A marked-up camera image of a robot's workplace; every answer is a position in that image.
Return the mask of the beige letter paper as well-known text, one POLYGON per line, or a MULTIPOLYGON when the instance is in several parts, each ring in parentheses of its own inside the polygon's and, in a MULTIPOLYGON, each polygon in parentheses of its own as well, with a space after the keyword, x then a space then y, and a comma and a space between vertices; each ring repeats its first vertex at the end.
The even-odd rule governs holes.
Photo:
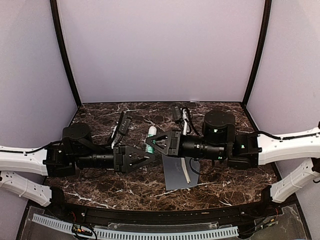
POLYGON ((190 175, 189 175, 189 172, 188 172, 186 159, 184 157, 181 158, 181 167, 182 167, 183 174, 185 176, 185 180, 186 180, 187 184, 190 184, 191 183, 191 179, 190 179, 190 175))

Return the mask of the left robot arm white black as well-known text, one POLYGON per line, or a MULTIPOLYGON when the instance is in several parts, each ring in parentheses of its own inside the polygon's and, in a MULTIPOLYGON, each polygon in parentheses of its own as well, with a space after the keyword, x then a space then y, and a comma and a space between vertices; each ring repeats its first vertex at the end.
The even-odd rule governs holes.
POLYGON ((62 131, 62 139, 39 148, 0 148, 0 186, 43 207, 49 205, 60 218, 71 213, 64 192, 33 182, 20 172, 46 177, 73 176, 76 169, 112 169, 130 173, 155 160, 155 155, 128 145, 95 144, 85 123, 62 131))

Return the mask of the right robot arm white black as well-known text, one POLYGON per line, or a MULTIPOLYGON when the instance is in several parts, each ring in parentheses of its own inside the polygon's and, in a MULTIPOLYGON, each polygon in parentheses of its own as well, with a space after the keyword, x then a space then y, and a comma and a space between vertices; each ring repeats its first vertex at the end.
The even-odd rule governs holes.
POLYGON ((247 170, 292 159, 304 161, 282 180, 263 189, 255 213, 266 217, 275 203, 284 202, 310 181, 320 177, 320 128, 272 135, 264 131, 235 131, 235 116, 211 110, 204 116, 202 136, 170 130, 146 139, 146 144, 168 157, 226 161, 227 166, 247 170))

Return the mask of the grey envelope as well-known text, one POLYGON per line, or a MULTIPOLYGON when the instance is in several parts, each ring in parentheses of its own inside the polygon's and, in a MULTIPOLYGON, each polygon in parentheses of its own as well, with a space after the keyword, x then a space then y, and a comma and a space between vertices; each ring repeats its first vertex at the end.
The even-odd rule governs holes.
POLYGON ((198 185, 199 175, 193 172, 192 168, 200 172, 200 163, 192 160, 191 168, 190 159, 190 157, 185 158, 185 166, 190 179, 188 183, 183 171, 181 159, 162 155, 165 188, 167 191, 194 188, 198 185))

